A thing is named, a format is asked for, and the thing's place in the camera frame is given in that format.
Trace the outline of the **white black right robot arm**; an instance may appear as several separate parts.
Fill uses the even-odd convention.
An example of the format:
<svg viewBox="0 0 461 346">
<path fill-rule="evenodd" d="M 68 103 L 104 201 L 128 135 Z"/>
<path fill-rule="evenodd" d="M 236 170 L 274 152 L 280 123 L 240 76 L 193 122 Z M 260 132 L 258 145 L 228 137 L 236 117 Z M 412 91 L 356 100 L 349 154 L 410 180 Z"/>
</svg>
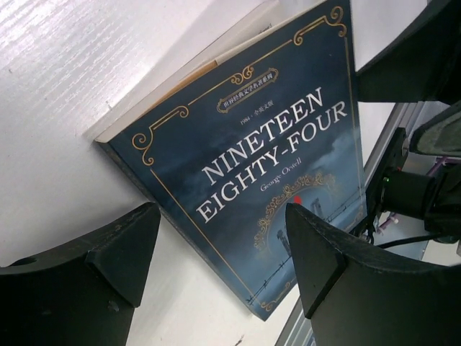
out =
<svg viewBox="0 0 461 346">
<path fill-rule="evenodd" d="M 373 242 L 377 219 L 424 222 L 424 240 L 460 240 L 460 3 L 430 1 L 357 74 L 361 102 L 442 102 L 415 130 L 397 126 L 370 167 L 367 216 L 352 234 Z"/>
</svg>

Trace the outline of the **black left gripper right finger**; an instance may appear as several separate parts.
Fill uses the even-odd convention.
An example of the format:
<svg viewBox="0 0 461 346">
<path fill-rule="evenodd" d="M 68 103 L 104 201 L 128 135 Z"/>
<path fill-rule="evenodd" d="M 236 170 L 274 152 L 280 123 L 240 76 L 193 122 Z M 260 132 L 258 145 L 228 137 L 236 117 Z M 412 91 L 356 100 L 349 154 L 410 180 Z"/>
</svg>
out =
<svg viewBox="0 0 461 346">
<path fill-rule="evenodd" d="M 287 238 L 318 345 L 458 345 L 460 267 L 368 244 L 290 203 Z"/>
</svg>

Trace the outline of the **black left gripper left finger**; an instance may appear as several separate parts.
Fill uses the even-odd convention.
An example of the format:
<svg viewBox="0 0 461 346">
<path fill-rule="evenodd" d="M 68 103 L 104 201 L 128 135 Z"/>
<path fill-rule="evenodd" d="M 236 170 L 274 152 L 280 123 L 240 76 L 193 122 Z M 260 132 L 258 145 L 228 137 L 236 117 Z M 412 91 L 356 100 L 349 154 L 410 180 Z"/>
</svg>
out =
<svg viewBox="0 0 461 346">
<path fill-rule="evenodd" d="M 2 345 L 125 345 L 161 213 L 147 202 L 1 268 Z"/>
</svg>

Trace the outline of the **Nineteen Eighty-Four blue book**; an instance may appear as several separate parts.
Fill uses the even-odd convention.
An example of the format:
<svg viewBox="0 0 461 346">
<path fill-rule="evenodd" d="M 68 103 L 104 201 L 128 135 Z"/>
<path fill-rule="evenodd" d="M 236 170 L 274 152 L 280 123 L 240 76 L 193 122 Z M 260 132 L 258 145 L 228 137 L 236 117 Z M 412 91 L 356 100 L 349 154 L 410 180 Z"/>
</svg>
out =
<svg viewBox="0 0 461 346">
<path fill-rule="evenodd" d="M 344 231 L 367 213 L 349 1 L 321 1 L 217 57 L 96 139 L 257 317 L 296 285 L 285 209 Z"/>
</svg>

